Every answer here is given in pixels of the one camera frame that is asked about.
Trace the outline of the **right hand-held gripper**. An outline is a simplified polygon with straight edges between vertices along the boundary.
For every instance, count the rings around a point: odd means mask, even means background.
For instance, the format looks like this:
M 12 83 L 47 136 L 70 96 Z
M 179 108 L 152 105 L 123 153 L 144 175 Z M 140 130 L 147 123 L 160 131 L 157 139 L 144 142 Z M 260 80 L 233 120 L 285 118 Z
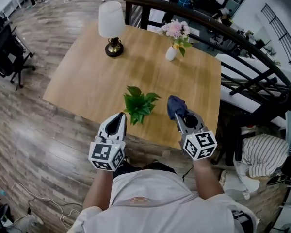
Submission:
M 213 155 L 217 147 L 215 135 L 205 127 L 199 114 L 192 110 L 187 110 L 182 116 L 175 113 L 175 122 L 181 133 L 179 144 L 183 153 L 188 154 L 193 160 Z

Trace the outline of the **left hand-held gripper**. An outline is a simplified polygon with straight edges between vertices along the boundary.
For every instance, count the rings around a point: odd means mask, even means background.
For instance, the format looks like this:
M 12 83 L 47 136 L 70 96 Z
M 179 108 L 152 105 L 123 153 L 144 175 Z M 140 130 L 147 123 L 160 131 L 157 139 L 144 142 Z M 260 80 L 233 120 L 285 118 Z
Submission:
M 116 171 L 124 159 L 123 141 L 127 132 L 125 113 L 117 113 L 101 123 L 98 135 L 91 142 L 88 160 L 99 170 Z

